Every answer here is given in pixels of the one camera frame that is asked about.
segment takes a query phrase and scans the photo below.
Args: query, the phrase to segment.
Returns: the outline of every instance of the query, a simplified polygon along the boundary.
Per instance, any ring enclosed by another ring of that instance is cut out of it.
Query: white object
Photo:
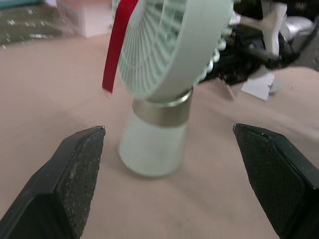
[[[241,16],[240,23],[261,30],[264,35],[266,51],[275,56],[279,55],[279,31],[286,20],[287,5],[274,3],[271,12],[262,20]]]
[[[176,127],[152,125],[132,111],[120,145],[120,157],[133,172],[147,177],[175,171],[184,156],[187,123]]]
[[[56,0],[62,15],[84,37],[109,31],[112,23],[112,0]]]
[[[118,4],[113,0],[113,16]],[[142,105],[151,105],[137,113],[133,103],[120,144],[121,159],[132,171],[158,177],[181,164],[190,89],[212,70],[217,48],[226,47],[220,37],[232,11],[232,0],[139,0],[119,60],[126,89]],[[161,125],[157,117],[178,124]]]
[[[274,79],[275,75],[271,71],[267,70],[265,67],[261,67],[249,77],[241,90],[266,101],[270,94]]]
[[[56,0],[45,0],[45,3],[50,6],[56,6]]]
[[[119,60],[122,81],[135,98],[172,99],[207,67],[232,0],[140,0],[138,6]]]

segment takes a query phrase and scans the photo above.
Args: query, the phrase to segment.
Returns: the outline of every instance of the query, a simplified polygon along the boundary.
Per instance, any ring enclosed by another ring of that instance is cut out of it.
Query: black machine
[[[265,65],[270,70],[288,66],[305,66],[319,71],[319,1],[318,0],[241,0],[235,11],[253,19],[263,18],[262,3],[287,4],[287,16],[300,16],[312,21],[312,26],[301,29],[292,39],[278,36],[279,56],[265,50],[263,33],[244,25],[233,26],[233,33],[226,37],[227,48],[220,52],[220,60],[202,81],[221,79],[228,85],[246,81],[249,76]]]

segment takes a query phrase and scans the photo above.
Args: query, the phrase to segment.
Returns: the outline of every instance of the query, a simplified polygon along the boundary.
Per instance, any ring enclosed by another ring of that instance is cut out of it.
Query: fan base
[[[120,144],[126,166],[142,176],[161,177],[182,163],[192,90],[168,103],[134,100]]]

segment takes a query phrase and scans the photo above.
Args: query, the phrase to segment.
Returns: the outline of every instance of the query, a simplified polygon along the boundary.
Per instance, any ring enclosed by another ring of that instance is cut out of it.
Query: silver metal part
[[[193,89],[168,102],[134,100],[134,113],[143,121],[163,127],[179,126],[189,118]]]
[[[289,16],[284,22],[280,32],[288,42],[293,40],[299,32],[309,30],[313,27],[313,22],[302,16]]]

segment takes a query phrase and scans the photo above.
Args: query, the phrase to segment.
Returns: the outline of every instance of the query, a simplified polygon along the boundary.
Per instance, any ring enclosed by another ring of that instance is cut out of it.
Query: green cloth
[[[62,35],[56,28],[56,8],[26,6],[0,11],[0,46],[39,38],[54,38]]]

